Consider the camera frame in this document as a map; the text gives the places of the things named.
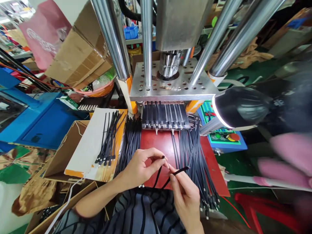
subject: red button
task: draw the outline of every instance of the red button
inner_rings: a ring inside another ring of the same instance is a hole
[[[234,141],[239,141],[240,140],[240,136],[237,135],[236,133],[231,133],[229,137],[231,139],[233,139]]]

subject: pink bag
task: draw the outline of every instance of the pink bag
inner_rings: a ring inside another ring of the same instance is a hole
[[[19,28],[33,52],[37,66],[46,70],[68,35],[71,24],[53,0],[38,5],[33,17]]]

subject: black lamp shade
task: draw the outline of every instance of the black lamp shade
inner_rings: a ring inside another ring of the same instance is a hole
[[[269,112],[272,99],[247,87],[232,87],[214,97],[214,109],[232,128],[258,124]]]

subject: person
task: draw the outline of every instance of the person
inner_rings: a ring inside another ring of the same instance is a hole
[[[185,172],[177,171],[155,148],[138,149],[126,168],[112,181],[97,188],[68,210],[54,234],[65,233],[188,233],[203,234],[198,187]],[[146,160],[152,160],[150,166]],[[141,188],[160,167],[170,170],[168,189]],[[112,217],[104,221],[104,207],[118,194]]]

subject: fingernail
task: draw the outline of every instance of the fingernail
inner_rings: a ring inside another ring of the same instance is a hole
[[[173,174],[170,174],[169,176],[170,176],[170,180],[171,181],[175,181],[176,180],[176,177]]]

